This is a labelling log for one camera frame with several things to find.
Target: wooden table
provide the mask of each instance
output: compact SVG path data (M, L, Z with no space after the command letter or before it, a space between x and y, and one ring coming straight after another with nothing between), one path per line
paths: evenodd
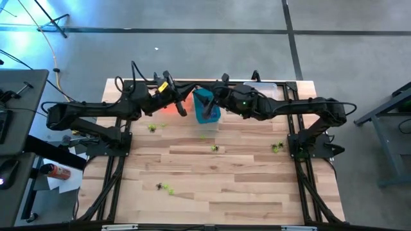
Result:
M301 99L316 96L312 81L298 81L297 86ZM273 97L271 92L263 93ZM108 79L103 100L113 102L119 95L114 80ZM282 89L275 97L284 98ZM116 223L303 224L295 166L286 144L285 115L243 120L222 110L218 123L198 124L194 111L188 113L181 117L156 112L132 123L132 149L123 171ZM303 117L306 127L318 118ZM99 117L98 124L113 126L115 120ZM149 124L157 125L154 133L148 131ZM284 149L273 153L271 144L279 141ZM217 152L211 151L213 144L219 145ZM344 220L333 170L322 159L312 162L319 194ZM107 157L97 157L87 166L78 217L100 193L106 164ZM160 182L168 184L174 195L158 191ZM105 216L111 195L108 198ZM307 196L307 200L314 219L312 199Z

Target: gray desk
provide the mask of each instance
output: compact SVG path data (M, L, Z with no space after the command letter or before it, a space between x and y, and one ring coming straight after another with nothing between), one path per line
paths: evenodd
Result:
M21 94L20 99L11 99L6 106L37 110L48 74L47 70L0 70L0 89L3 91L17 92L24 86L24 81L33 85L32 89L26 89ZM34 153L22 153L35 112L12 110L12 121L6 139L0 144L0 164L9 158L18 159L20 164L12 187L0 190L0 204L2 208L7 208L0 209L0 227L14 225L35 159Z
M33 85L32 89L26 89L21 94L20 99L9 100L7 107L37 110L48 74L47 70L0 71L0 89L3 91L17 92L24 86L24 81ZM13 110L12 122L8 128L6 139L4 144L0 144L0 156L21 153L34 116L35 112L29 110Z
M0 164L8 160L8 156L0 156ZM22 153L14 158L20 161L16 181L7 190L0 190L0 227L12 227L17 217L24 190L30 177L31 167L34 163L34 153Z

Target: metal frame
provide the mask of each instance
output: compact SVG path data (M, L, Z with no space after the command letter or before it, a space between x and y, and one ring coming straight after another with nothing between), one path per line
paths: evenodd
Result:
M192 82L192 80L177 80L181 83ZM198 80L197 82L210 82L214 80ZM246 81L252 80L232 80L230 81L230 85L237 85L242 84ZM289 93L291 91L292 96L294 99L299 99L297 84L295 81L262 81L263 83L275 83L278 87L283 88L284 99L290 99ZM125 80L124 86L127 87L132 84L132 80ZM304 128L304 123L301 115L297 115L299 128ZM288 119L288 127L290 129L290 133L295 133L294 128L294 121L292 115L287 116ZM116 120L116 126L120 127L121 120ZM126 121L125 132L130 131L131 121ZM112 175L112 167L114 163L114 159L119 158L118 166L116 171ZM26 226L26 227L12 227L7 228L5 230L101 230L102 225L113 225L114 218L116 216L116 209L117 209L117 202L119 197L119 188L121 185L121 175L123 173L123 167L125 163L126 157L109 157L106 167L105 178L103 182L103 189L100 195L97 197L96 201L93 203L92 207L87 210L86 214L83 215L78 220L72 221L70 223L63 223L63 224L50 224L50 225L35 225L35 226ZM310 158L306 158L304 162L306 163L307 167L307 176L300 175L299 172L302 171L302 166L300 160L294 159L295 161L295 168L297 172L297 183L299 186L300 192L300 200L301 200L301 207L302 207L302 215L304 218L304 226L279 226L279 225L189 225L189 224L181 224L181 225L172 225L172 224L136 224L138 229L171 229L171 228L180 228L182 230L187 230L188 228L192 229L199 229L203 231L217 231L217 230L227 230L227 231L234 231L234 230L391 230L391 229L384 229L384 228L371 228L371 227L359 227L353 226L348 223L323 223L322 222L322 214L320 208L324 210L324 203L320 199L319 195L316 194L317 190L315 189L315 181L313 176L313 169ZM104 208L107 199L108 192L111 188L114 187L114 192L112 194L112 201L110 205L110 212L106 219L104 219ZM313 198L317 197L318 200L313 200L314 208L315 208L315 221L313 221L310 217L310 213L308 210L308 204L306 199L305 188L313 194ZM91 221L94 214L97 212L97 220Z
M394 170L394 176L389 180L378 181L379 187L386 187L389 185L411 183L411 174L407 173L404 163L399 153L393 153L389 148L389 140L387 134L384 133L379 117L390 116L411 116L410 113L391 112L403 103L411 101L411 82L402 86L392 93L392 99L366 113L361 118L354 121L356 126L362 126L364 123L371 121L376 130L378 139L380 140L384 154L386 155L391 168Z
M68 17L69 14L65 14L62 15L60 17L57 17L56 19L52 19L50 17L50 15L47 13L47 11L40 5L40 3L37 0L34 0L37 5L40 7L40 9L44 12L44 14L47 16L47 18L49 18L49 22L44 24L43 26L41 26L40 28L43 29L46 26L49 26L50 24L54 25L54 27L57 29L58 32L60 32L60 34L66 39L67 35L64 33L64 30L58 25L58 22L60 21L60 19L63 19L64 17Z

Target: transparent container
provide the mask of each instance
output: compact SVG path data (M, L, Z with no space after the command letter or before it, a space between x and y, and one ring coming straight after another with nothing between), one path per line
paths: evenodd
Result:
M244 85L254 87L256 90L263 93L266 97L278 100L277 84L275 83L244 82Z

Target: gray floor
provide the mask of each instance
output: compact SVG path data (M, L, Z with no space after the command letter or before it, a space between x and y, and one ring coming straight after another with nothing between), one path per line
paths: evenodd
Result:
M70 13L68 26L120 28L285 29L281 0L214 1L41 1L52 16ZM36 20L47 20L25 0ZM411 1L289 0L295 30L411 30ZM18 2L9 0L0 22L32 24ZM48 33L62 69L62 86L73 98L99 101L105 80L130 77L135 60L145 75L169 70L175 78L248 79L254 69L262 78L295 80L286 35L183 35L71 33L68 39ZM376 181L390 169L371 124L357 128L354 119L388 100L411 80L411 37L296 36L304 80L313 80L317 94L358 105L343 127L330 129L335 143L346 148L336 157L338 187L346 220L356 225L411 229L411 186L379 189ZM52 70L53 59L40 33L0 32L0 48L34 68ZM23 68L7 60L5 68ZM51 74L49 79L55 82ZM62 101L46 87L42 101ZM36 116L31 134L59 140L68 132L52 132ZM67 221L73 192L38 194L34 211L39 223Z

